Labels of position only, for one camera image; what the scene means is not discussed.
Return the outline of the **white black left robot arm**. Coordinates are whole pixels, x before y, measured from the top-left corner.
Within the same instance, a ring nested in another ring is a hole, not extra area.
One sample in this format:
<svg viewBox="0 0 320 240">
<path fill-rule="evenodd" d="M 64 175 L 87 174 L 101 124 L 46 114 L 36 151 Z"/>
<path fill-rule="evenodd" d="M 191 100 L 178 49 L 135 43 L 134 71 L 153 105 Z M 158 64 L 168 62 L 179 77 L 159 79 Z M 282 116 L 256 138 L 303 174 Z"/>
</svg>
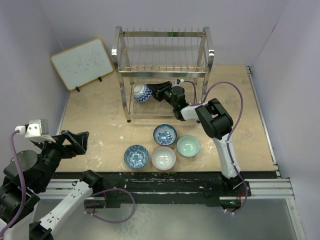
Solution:
<svg viewBox="0 0 320 240">
<path fill-rule="evenodd" d="M 14 136 L 9 137 L 12 152 L 10 164 L 4 169 L 5 178 L 0 187 L 0 238 L 2 240 L 52 240 L 54 234 L 71 213 L 89 196 L 103 191 L 103 178 L 87 170 L 72 187 L 69 194 L 45 217 L 33 222 L 34 210 L 49 185 L 61 160 L 84 155 L 88 148 L 89 132 L 72 133 L 64 130 L 51 141 L 36 142 L 41 149 L 17 152 Z"/>
</svg>

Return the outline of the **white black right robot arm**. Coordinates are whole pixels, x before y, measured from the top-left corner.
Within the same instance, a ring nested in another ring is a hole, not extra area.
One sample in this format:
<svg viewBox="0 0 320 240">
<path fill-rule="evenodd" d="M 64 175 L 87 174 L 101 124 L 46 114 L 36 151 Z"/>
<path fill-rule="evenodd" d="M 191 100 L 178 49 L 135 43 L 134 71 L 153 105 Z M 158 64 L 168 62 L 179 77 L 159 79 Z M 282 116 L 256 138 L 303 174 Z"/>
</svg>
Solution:
<svg viewBox="0 0 320 240">
<path fill-rule="evenodd" d="M 240 111 L 236 122 L 218 99 L 206 100 L 211 89 L 219 84 L 231 85 L 239 94 Z M 165 100 L 171 105 L 173 115 L 177 120 L 198 120 L 201 123 L 206 135 L 213 139 L 218 152 L 224 181 L 222 183 L 223 192 L 228 196 L 233 196 L 240 190 L 240 185 L 243 185 L 244 196 L 247 197 L 248 185 L 237 163 L 232 142 L 232 134 L 240 122 L 244 108 L 244 99 L 240 89 L 229 81 L 216 82 L 209 87 L 201 102 L 189 104 L 185 98 L 184 88 L 179 85 L 173 86 L 167 81 L 158 84 L 149 83 L 147 86 L 155 100 L 158 102 Z"/>
</svg>

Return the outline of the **red zigzag patterned bowl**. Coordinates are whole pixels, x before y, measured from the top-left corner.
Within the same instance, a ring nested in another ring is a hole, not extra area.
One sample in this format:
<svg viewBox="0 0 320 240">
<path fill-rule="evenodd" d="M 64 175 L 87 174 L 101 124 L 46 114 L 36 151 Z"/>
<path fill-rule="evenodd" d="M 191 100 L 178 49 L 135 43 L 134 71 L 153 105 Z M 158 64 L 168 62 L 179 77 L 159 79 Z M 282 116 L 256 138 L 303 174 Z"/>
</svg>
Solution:
<svg viewBox="0 0 320 240">
<path fill-rule="evenodd" d="M 152 97 L 152 90 L 147 84 L 137 84 L 133 89 L 133 95 L 138 103 L 143 104 Z"/>
</svg>

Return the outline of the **blue floral bowl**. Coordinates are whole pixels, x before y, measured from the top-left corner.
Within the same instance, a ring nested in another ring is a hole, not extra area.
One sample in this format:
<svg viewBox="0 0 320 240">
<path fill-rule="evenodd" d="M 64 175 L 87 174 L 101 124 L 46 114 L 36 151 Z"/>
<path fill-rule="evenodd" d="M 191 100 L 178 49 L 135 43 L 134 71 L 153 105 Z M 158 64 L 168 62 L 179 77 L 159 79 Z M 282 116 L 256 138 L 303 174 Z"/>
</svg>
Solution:
<svg viewBox="0 0 320 240">
<path fill-rule="evenodd" d="M 172 145 L 177 136 L 176 129 L 169 124 L 160 124 L 153 131 L 153 139 L 161 146 Z"/>
</svg>

